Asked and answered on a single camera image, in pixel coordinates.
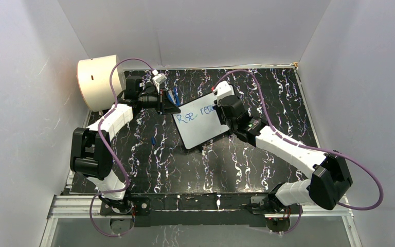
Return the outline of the black framed whiteboard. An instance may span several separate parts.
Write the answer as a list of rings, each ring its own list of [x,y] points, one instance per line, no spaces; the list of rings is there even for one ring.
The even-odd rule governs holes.
[[[216,96],[206,94],[179,107],[180,113],[173,114],[173,121],[183,142],[190,150],[229,131],[227,125],[220,123],[213,109]]]

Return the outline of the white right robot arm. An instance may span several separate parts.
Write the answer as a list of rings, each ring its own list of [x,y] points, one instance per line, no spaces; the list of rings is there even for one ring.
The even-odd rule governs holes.
[[[332,210],[351,187],[353,181],[342,157],[302,148],[301,142],[273,130],[264,119],[249,115],[239,97],[218,97],[214,108],[221,124],[239,140],[274,154],[307,177],[278,184],[267,197],[252,203],[253,209],[282,213],[293,204],[314,203]]]

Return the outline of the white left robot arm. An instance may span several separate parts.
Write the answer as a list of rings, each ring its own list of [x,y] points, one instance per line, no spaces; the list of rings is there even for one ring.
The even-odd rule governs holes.
[[[70,169],[96,185],[99,197],[113,201],[120,214],[133,208],[133,200],[125,195],[130,181],[124,166],[111,147],[112,139],[142,109],[155,109],[158,114],[179,113],[171,92],[162,88],[167,80],[163,73],[152,77],[151,85],[143,85],[142,77],[130,76],[116,97],[111,109],[87,128],[73,132]]]

